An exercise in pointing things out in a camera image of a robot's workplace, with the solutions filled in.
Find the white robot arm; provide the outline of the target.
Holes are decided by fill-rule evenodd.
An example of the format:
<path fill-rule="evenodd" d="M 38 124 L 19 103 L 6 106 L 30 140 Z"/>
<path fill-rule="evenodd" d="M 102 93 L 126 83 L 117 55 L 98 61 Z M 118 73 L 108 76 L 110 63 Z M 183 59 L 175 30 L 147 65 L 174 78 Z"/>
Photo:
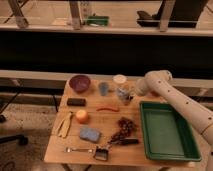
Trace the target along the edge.
<path fill-rule="evenodd" d="M 150 71 L 135 82 L 134 92 L 138 96 L 149 91 L 161 95 L 213 146 L 213 111 L 174 88 L 169 83 L 171 79 L 172 74 L 168 70 Z"/>

